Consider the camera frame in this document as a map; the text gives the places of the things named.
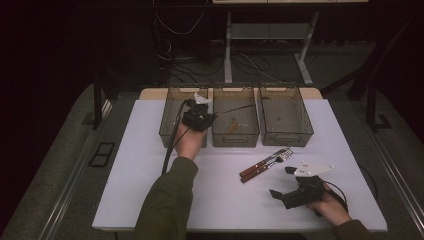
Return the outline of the white table cover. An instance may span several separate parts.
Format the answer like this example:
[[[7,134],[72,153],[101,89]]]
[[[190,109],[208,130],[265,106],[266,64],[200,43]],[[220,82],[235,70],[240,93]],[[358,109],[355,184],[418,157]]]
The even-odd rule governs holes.
[[[379,209],[333,111],[326,100],[305,103],[314,134],[305,147],[296,148],[287,165],[302,161],[328,164],[334,170],[323,179],[338,186],[347,197],[350,215],[373,232],[386,230]],[[92,223],[105,231],[134,228],[150,187],[160,176],[165,148],[159,137],[164,110],[161,100],[138,100],[130,115],[123,139]],[[297,182],[276,164],[242,183],[240,172],[274,153],[274,148],[215,148],[207,145],[195,162],[194,199],[188,228],[191,231],[305,232],[327,228],[325,220],[304,206],[286,209],[269,190],[282,193],[296,189]]]

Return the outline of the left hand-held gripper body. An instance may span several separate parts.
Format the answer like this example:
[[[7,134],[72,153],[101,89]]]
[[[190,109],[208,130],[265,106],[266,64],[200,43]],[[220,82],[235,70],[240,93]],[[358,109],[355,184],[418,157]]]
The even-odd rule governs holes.
[[[210,99],[207,99],[198,93],[194,93],[193,97],[184,101],[189,109],[184,113],[182,123],[194,131],[202,132],[209,128],[212,124],[206,124],[205,119],[210,118],[206,115],[209,113]]]

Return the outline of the black stand post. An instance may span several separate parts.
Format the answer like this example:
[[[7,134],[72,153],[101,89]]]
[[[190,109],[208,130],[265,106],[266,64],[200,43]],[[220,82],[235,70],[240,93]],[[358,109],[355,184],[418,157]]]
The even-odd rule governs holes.
[[[366,123],[373,132],[378,132],[380,129],[391,129],[392,125],[384,114],[377,114],[377,90],[378,83],[372,81],[368,86],[367,91],[367,111]]]
[[[97,130],[102,123],[107,103],[108,98],[102,88],[102,79],[99,74],[96,74],[93,79],[93,111],[85,115],[82,124],[90,125],[93,130]]]

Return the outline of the metal floor rail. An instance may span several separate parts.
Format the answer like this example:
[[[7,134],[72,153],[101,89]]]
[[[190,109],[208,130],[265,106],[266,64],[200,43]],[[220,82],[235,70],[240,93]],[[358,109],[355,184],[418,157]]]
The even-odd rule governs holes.
[[[42,180],[53,198],[37,240],[54,240],[88,162],[98,135],[95,106],[76,102],[42,166]]]
[[[424,208],[419,203],[396,164],[396,159],[402,157],[401,151],[396,148],[387,147],[378,133],[372,129],[368,129],[367,133],[379,154],[381,165],[389,176],[421,239],[424,240]]]

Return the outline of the black rectangular floor frame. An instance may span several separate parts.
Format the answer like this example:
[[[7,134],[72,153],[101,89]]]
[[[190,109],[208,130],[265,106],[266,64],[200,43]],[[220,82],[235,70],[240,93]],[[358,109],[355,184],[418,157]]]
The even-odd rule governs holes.
[[[100,142],[94,155],[88,162],[88,166],[94,168],[106,167],[109,163],[114,147],[114,142]]]

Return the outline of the transparent brown plastic bin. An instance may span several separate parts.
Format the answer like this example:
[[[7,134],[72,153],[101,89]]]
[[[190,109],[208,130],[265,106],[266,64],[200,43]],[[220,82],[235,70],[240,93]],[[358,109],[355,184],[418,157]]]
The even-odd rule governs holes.
[[[216,83],[213,85],[213,110],[220,112],[256,104],[251,84]],[[225,132],[232,121],[238,121],[238,129],[230,135]],[[215,147],[254,148],[259,137],[256,107],[245,108],[219,115],[212,125],[212,142]]]
[[[314,129],[296,83],[260,82],[257,103],[263,145],[307,145]]]

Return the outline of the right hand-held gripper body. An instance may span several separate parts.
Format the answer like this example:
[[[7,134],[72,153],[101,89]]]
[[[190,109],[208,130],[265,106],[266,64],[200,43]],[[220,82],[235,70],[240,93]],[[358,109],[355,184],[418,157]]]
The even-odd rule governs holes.
[[[333,165],[308,163],[302,161],[294,174],[298,188],[290,193],[283,194],[281,199],[287,209],[296,208],[321,200],[325,187],[319,174],[334,170]]]

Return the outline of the person's right hand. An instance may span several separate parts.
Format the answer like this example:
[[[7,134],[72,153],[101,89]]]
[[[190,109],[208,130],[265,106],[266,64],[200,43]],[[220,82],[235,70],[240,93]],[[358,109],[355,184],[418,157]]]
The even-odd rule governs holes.
[[[340,226],[351,221],[352,218],[342,204],[328,193],[331,191],[331,188],[328,185],[325,185],[325,189],[327,192],[323,195],[322,199],[320,201],[307,204],[307,208],[320,213],[333,226]]]

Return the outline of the person's left hand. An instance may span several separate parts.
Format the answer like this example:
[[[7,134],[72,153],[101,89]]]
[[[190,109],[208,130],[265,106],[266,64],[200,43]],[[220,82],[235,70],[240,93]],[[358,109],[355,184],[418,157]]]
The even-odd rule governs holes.
[[[194,160],[202,148],[207,131],[194,131],[180,123],[176,134],[175,149],[179,157]]]

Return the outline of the mesh bin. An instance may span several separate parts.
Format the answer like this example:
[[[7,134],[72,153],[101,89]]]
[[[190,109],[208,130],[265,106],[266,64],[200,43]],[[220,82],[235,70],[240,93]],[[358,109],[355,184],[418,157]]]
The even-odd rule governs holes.
[[[208,86],[201,83],[173,83],[168,87],[159,136],[163,146],[168,147],[176,117],[184,100],[193,99],[194,94],[207,98]]]

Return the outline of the grey metal stand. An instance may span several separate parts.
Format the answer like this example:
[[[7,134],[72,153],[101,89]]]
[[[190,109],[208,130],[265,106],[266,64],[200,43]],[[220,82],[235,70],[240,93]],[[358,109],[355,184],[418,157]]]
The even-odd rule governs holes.
[[[232,20],[232,13],[227,13],[224,80],[232,82],[231,42],[233,40],[301,40],[302,48],[294,54],[294,58],[306,85],[313,81],[305,63],[305,57],[311,43],[319,13],[314,12],[308,22],[301,23],[236,23]]]

